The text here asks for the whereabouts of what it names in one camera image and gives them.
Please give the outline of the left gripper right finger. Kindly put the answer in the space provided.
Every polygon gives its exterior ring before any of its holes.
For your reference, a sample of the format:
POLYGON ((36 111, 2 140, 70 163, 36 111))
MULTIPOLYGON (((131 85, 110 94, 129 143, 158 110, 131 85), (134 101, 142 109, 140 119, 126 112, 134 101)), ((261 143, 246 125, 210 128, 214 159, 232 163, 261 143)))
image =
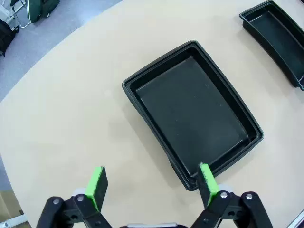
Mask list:
POLYGON ((237 228, 271 228, 273 225, 255 192, 241 196, 220 190, 205 163, 198 165, 197 185, 204 210, 192 224, 193 228, 217 228, 225 219, 232 220, 237 228))

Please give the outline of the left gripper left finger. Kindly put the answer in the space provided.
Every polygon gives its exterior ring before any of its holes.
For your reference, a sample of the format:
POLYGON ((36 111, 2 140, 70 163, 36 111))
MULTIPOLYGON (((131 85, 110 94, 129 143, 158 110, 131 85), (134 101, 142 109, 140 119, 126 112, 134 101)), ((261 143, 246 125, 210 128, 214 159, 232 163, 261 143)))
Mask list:
POLYGON ((101 208, 108 187, 105 167, 95 168, 84 193, 63 200, 50 197, 41 212, 38 228, 72 228, 83 223, 87 228, 110 228, 101 214, 101 208))

